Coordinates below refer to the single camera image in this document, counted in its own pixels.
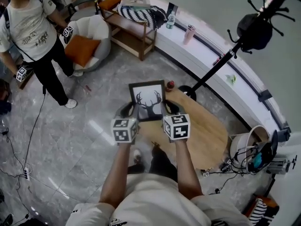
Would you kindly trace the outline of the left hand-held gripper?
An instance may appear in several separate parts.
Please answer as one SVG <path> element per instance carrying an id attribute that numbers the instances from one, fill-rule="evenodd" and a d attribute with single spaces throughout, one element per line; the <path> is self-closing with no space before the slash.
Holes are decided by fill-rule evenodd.
<path id="1" fill-rule="evenodd" d="M 111 132 L 116 143 L 131 143 L 138 133 L 139 105 L 128 102 L 122 105 L 111 120 Z"/>

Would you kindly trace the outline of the deer picture frame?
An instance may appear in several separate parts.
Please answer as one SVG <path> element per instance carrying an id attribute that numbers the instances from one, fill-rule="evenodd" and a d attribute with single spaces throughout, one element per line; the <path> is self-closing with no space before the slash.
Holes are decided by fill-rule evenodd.
<path id="1" fill-rule="evenodd" d="M 131 83 L 128 86 L 132 102 L 138 106 L 139 121 L 161 120 L 161 103 L 166 98 L 164 80 Z"/>

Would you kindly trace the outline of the person's left forearm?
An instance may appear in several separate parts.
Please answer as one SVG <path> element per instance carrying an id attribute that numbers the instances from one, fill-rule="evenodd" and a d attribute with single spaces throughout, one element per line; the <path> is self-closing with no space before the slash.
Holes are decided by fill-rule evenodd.
<path id="1" fill-rule="evenodd" d="M 127 186 L 130 143 L 120 143 L 109 174 L 103 184 L 100 203 L 117 208 L 123 201 Z"/>

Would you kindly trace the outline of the person's right forearm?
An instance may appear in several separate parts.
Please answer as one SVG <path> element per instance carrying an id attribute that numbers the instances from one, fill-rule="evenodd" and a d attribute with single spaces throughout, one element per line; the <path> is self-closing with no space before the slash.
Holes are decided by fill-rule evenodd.
<path id="1" fill-rule="evenodd" d="M 176 148 L 177 180 L 179 192 L 189 200 L 203 195 L 186 140 L 176 140 L 174 143 Z"/>

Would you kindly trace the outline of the person's white shoe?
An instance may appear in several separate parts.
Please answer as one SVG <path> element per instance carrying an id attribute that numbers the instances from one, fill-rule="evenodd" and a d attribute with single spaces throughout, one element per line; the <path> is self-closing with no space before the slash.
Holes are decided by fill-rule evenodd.
<path id="1" fill-rule="evenodd" d="M 134 165 L 138 165 L 138 164 L 142 164 L 142 154 L 141 151 L 139 149 L 135 149 L 134 150 Z"/>

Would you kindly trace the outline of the black coat rack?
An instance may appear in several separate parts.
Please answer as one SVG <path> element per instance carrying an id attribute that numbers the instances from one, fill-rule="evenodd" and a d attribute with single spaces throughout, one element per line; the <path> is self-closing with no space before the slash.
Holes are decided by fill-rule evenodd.
<path id="1" fill-rule="evenodd" d="M 254 14 L 258 14 L 258 18 L 262 20 L 266 20 L 272 25 L 273 31 L 276 31 L 280 36 L 284 36 L 284 33 L 281 32 L 279 29 L 277 29 L 273 24 L 272 24 L 272 17 L 274 16 L 282 16 L 286 19 L 289 19 L 293 22 L 295 22 L 295 19 L 285 15 L 284 13 L 289 13 L 289 8 L 288 7 L 283 7 L 283 3 L 286 0 L 262 0 L 262 6 L 261 8 L 256 8 L 256 6 L 253 4 L 251 0 L 247 0 L 249 5 L 255 10 Z M 215 65 L 212 66 L 212 68 L 201 78 L 197 81 L 197 83 L 186 90 L 186 95 L 189 97 L 192 97 L 192 94 L 195 93 L 197 89 L 199 89 L 201 86 L 203 86 L 213 75 L 215 75 L 224 65 L 226 65 L 232 58 L 237 59 L 237 52 L 238 50 L 241 50 L 241 44 L 243 41 L 243 38 L 239 38 L 237 34 L 237 39 L 233 39 L 230 30 L 227 30 L 229 39 L 231 40 L 232 43 L 235 44 L 234 47 L 230 48 L 227 53 L 221 54 L 222 58 L 221 60 Z M 253 50 L 247 51 L 245 53 L 252 54 Z"/>

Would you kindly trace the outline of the person's black trousers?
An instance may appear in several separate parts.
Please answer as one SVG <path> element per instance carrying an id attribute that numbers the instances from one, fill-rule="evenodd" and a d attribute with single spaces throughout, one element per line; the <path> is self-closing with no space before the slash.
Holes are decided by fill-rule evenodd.
<path id="1" fill-rule="evenodd" d="M 127 174 L 141 174 L 145 171 L 144 163 L 128 167 Z M 170 162 L 167 154 L 158 146 L 152 149 L 152 160 L 149 169 L 150 174 L 156 174 L 177 182 L 177 168 Z"/>

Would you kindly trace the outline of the white window ledge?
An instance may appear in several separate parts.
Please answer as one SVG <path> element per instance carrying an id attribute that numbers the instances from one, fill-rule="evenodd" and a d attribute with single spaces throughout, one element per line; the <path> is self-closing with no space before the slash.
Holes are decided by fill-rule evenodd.
<path id="1" fill-rule="evenodd" d="M 187 45 L 183 44 L 185 27 L 177 23 L 172 29 L 163 25 L 158 29 L 156 47 L 166 57 L 180 63 L 193 73 L 197 80 L 201 79 L 211 68 L 213 62 L 222 54 L 223 49 L 230 46 L 216 46 L 222 38 L 207 25 L 201 25 Z M 226 80 L 226 75 L 236 75 L 234 85 Z M 231 59 L 206 83 L 223 100 L 230 109 L 250 127 L 263 125 L 268 131 L 290 129 L 286 119 L 279 111 L 274 98 L 259 102 L 258 94 L 266 90 L 266 86 L 251 67 L 238 57 Z"/>

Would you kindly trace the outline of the white beanbag chair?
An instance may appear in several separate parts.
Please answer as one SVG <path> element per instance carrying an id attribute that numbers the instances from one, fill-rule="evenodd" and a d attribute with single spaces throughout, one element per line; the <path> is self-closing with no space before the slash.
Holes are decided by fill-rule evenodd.
<path id="1" fill-rule="evenodd" d="M 81 18 L 77 21 L 71 21 L 68 26 L 73 28 L 72 37 L 74 35 L 80 35 L 93 40 L 101 40 L 101 43 L 87 63 L 86 67 L 83 68 L 80 65 L 73 63 L 73 69 L 75 71 L 88 72 L 94 70 L 110 53 L 111 28 L 101 15 L 94 15 L 91 17 Z M 63 35 L 60 35 L 59 39 L 65 49 L 67 44 L 64 43 Z"/>

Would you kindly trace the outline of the clear water bottle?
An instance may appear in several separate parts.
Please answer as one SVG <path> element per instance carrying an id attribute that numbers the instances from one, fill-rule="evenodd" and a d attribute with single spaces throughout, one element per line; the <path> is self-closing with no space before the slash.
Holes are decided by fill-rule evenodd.
<path id="1" fill-rule="evenodd" d="M 175 24 L 175 12 L 171 11 L 166 22 L 167 29 L 172 29 L 174 24 Z"/>

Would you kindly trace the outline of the person's white shirt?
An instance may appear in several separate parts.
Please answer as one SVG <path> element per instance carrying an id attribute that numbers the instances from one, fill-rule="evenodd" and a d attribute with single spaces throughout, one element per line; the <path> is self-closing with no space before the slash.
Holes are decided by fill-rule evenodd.
<path id="1" fill-rule="evenodd" d="M 220 195 L 191 200 L 170 178 L 155 174 L 127 177 L 126 195 L 116 208 L 107 203 L 80 203 L 65 226 L 252 226 L 230 201 Z"/>

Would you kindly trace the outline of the black bag on rack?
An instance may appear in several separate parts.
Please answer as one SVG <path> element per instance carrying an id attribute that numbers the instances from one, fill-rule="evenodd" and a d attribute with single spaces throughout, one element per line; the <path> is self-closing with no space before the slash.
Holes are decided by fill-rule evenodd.
<path id="1" fill-rule="evenodd" d="M 266 20 L 258 18 L 258 14 L 245 15 L 237 25 L 237 34 L 243 38 L 241 50 L 264 49 L 272 37 L 272 25 Z"/>

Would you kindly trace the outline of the grey metal clamp device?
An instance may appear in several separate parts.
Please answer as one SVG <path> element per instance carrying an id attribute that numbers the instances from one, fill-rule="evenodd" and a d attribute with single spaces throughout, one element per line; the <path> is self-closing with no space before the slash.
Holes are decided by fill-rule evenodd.
<path id="1" fill-rule="evenodd" d="M 287 157 L 275 157 L 266 168 L 266 172 L 269 174 L 285 175 L 289 170 L 294 170 L 297 157 L 296 155 L 292 160 L 289 160 Z"/>

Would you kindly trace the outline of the striped cushion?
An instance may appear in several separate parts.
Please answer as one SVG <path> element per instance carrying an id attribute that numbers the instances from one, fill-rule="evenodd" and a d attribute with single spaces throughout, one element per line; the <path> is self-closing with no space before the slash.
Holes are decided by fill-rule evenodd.
<path id="1" fill-rule="evenodd" d="M 258 198 L 255 201 L 255 205 L 253 206 L 250 215 L 248 216 L 252 226 L 256 226 L 257 223 L 263 218 L 264 214 L 267 211 L 268 206 L 264 203 L 261 198 Z"/>

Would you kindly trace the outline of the orange chair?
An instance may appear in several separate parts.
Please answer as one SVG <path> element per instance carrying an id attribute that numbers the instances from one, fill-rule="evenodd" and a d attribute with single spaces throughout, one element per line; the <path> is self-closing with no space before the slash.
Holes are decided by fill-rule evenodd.
<path id="1" fill-rule="evenodd" d="M 275 218 L 275 216 L 277 215 L 277 213 L 279 211 L 279 205 L 273 199 L 266 198 L 266 197 L 263 197 L 263 196 L 256 196 L 248 204 L 248 206 L 244 209 L 243 214 L 248 218 L 248 216 L 251 213 L 251 210 L 252 210 L 253 206 L 255 205 L 255 201 L 258 198 L 261 198 L 264 201 L 264 203 L 268 206 L 268 208 L 267 208 L 267 211 L 264 214 L 263 218 L 259 221 L 259 223 L 257 223 L 256 226 L 270 226 L 271 222 L 273 221 L 273 219 Z"/>

